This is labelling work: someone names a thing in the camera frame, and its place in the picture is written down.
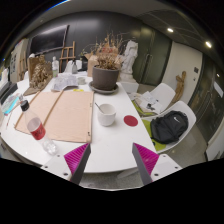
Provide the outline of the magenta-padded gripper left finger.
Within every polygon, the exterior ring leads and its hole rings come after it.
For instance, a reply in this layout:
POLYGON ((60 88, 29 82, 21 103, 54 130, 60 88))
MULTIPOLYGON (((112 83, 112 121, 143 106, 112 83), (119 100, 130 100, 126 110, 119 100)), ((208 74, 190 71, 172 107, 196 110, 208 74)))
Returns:
POLYGON ((83 144, 65 155, 53 156, 42 169, 78 185, 91 154, 91 145, 83 144))

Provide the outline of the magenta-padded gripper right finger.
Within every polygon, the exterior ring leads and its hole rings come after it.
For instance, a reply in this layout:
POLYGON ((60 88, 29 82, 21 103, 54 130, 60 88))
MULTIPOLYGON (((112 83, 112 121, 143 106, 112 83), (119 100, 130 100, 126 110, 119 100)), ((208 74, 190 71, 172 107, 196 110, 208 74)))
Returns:
POLYGON ((165 176, 181 170, 181 167, 167 154, 157 153, 134 143, 132 154, 135 158, 143 185, 150 184, 165 176))

